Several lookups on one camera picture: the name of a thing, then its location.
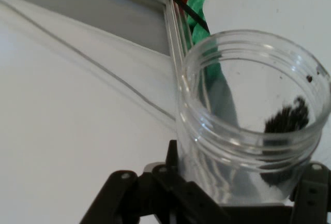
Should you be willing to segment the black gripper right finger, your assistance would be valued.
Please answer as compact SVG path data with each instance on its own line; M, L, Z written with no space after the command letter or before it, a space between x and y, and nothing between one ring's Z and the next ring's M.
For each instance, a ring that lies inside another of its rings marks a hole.
M327 223L328 213L330 169L319 162L312 162L296 187L290 223Z

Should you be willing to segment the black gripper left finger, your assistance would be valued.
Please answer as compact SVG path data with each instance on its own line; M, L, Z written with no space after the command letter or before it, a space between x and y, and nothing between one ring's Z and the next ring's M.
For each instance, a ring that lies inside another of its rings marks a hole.
M81 223L139 223L154 215L159 223L230 223L230 216L196 183L178 173L176 140L169 142L165 163L137 175L113 172Z

